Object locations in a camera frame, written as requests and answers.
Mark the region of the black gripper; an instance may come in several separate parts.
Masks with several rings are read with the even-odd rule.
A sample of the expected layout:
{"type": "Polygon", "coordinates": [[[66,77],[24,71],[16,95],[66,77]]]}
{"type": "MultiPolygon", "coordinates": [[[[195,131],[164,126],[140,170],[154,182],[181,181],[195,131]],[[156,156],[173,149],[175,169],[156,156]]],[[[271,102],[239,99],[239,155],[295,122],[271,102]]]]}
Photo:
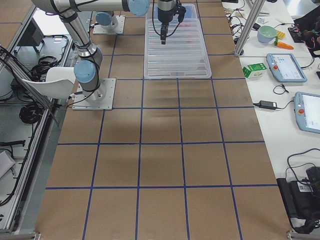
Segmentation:
{"type": "Polygon", "coordinates": [[[175,3],[173,0],[159,0],[157,6],[157,17],[162,23],[160,29],[160,40],[161,44],[166,44],[166,39],[168,35],[169,23],[174,17],[175,3]]]}

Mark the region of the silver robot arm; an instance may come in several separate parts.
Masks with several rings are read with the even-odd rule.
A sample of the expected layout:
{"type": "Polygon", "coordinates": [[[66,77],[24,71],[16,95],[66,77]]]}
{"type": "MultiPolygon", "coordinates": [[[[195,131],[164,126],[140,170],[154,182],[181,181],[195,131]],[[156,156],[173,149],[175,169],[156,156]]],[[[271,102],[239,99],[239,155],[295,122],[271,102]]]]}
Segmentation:
{"type": "Polygon", "coordinates": [[[109,26],[114,19],[114,11],[130,12],[140,17],[145,15],[150,7],[149,0],[34,0],[32,3],[49,15],[59,16],[66,27],[78,49],[80,59],[74,66],[74,75],[87,97],[102,89],[99,71],[103,56],[92,42],[78,13],[83,11],[105,13],[107,14],[105,23],[109,26]]]}

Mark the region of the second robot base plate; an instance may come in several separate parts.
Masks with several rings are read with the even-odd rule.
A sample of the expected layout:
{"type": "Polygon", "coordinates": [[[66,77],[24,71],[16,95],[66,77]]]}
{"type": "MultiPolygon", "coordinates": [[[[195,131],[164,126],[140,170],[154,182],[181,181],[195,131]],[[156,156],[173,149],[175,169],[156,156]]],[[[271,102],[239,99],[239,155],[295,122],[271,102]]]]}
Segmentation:
{"type": "Polygon", "coordinates": [[[109,15],[107,12],[98,12],[95,16],[94,35],[122,35],[125,25],[124,15],[109,15]]]}

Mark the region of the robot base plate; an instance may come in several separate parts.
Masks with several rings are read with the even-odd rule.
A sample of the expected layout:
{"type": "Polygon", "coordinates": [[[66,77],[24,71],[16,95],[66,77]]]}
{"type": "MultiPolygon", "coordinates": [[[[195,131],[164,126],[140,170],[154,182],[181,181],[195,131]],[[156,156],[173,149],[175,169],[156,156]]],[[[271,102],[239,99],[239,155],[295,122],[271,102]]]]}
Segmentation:
{"type": "Polygon", "coordinates": [[[75,111],[110,111],[113,108],[115,88],[115,78],[101,78],[99,88],[88,97],[91,93],[83,91],[82,86],[78,84],[77,91],[82,93],[75,96],[75,104],[72,105],[72,109],[75,111]]]}

